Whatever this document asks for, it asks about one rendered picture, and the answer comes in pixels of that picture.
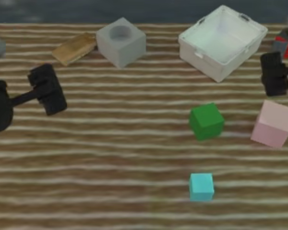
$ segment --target striped tabletop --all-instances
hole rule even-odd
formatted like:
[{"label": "striped tabletop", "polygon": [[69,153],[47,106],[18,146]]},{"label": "striped tabletop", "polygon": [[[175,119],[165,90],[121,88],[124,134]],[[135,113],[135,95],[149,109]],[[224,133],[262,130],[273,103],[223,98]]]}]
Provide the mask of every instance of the striped tabletop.
[{"label": "striped tabletop", "polygon": [[[140,24],[147,55],[124,70],[94,52],[68,67],[51,56],[102,26],[0,24],[10,95],[50,62],[69,105],[51,117],[37,101],[19,106],[0,133],[0,230],[288,230],[288,141],[281,150],[250,141],[266,98],[259,56],[283,26],[269,25],[258,53],[220,84],[179,59],[189,24]],[[209,102],[225,130],[197,142],[188,113]],[[190,202],[193,172],[213,173],[212,202]]]}]

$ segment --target white container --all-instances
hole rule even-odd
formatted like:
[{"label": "white container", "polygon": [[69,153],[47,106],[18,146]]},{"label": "white container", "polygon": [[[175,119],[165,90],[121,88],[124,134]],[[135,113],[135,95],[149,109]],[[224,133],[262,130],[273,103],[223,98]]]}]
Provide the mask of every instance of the white container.
[{"label": "white container", "polygon": [[221,82],[259,48],[268,29],[220,6],[179,35],[180,58]]}]

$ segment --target pink cube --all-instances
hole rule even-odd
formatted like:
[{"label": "pink cube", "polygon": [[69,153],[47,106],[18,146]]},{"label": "pink cube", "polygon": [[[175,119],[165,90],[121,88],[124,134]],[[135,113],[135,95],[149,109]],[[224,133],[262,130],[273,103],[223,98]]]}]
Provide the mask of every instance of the pink cube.
[{"label": "pink cube", "polygon": [[265,100],[251,140],[280,148],[288,138],[288,106]]}]

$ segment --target brown striped surface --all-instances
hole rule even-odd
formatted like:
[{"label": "brown striped surface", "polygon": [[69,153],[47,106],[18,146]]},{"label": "brown striped surface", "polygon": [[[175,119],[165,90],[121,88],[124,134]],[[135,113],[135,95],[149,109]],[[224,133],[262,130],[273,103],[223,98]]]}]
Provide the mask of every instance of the brown striped surface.
[{"label": "brown striped surface", "polygon": [[[147,55],[117,70],[93,52],[68,67],[51,51],[98,24],[0,24],[0,79],[11,96],[53,63],[69,108],[47,117],[37,101],[0,133],[0,230],[288,230],[288,140],[250,141],[264,99],[259,57],[283,27],[222,83],[179,59],[190,24],[140,24]],[[277,102],[288,105],[288,96]],[[189,110],[215,102],[219,138],[197,142]],[[189,200],[190,173],[213,173],[208,203]]]}]

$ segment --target cyan cube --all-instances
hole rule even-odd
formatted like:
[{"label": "cyan cube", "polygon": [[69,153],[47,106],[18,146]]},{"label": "cyan cube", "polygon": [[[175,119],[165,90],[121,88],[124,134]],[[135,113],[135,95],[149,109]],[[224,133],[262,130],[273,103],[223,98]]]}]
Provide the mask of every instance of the cyan cube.
[{"label": "cyan cube", "polygon": [[215,189],[211,173],[191,173],[189,186],[191,201],[212,200]]}]

